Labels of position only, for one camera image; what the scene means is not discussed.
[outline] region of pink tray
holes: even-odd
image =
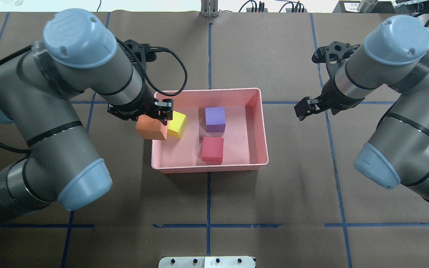
[[[155,98],[168,97],[155,93]],[[258,88],[185,90],[174,99],[174,110],[186,114],[188,127],[182,139],[168,135],[152,142],[152,168],[163,173],[256,170],[269,162],[261,91]],[[225,107],[226,130],[207,133],[206,107]],[[203,137],[223,137],[223,162],[201,160]]]

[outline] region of ur robot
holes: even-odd
[[[326,63],[330,79],[320,96],[305,97],[295,106],[297,117],[302,121],[328,109],[335,115],[388,85],[401,95],[354,166],[387,189],[401,183],[429,202],[429,29],[414,17],[393,16],[363,45],[333,42],[312,60]]]
[[[0,172],[0,224],[56,200],[76,210],[110,190],[69,99],[92,88],[121,119],[146,114],[167,124],[172,99],[155,99],[144,79],[145,63],[166,50],[121,42],[92,13],[70,9],[46,24],[42,41],[0,62],[0,123],[15,123],[30,149]]]

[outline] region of metal bracket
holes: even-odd
[[[158,268],[256,268],[256,258],[250,256],[164,257]]]
[[[312,62],[325,63],[329,77],[333,79],[344,60],[349,58],[359,46],[334,41],[329,46],[318,48],[312,55]]]
[[[398,7],[401,6],[406,6],[406,5],[413,5],[413,4],[418,4],[418,3],[422,3],[422,2],[426,2],[428,0],[411,0],[411,1],[406,1],[406,2],[402,2],[397,4],[396,0],[392,0],[392,6],[394,9],[397,9]]]
[[[201,0],[201,17],[218,17],[218,0]]]

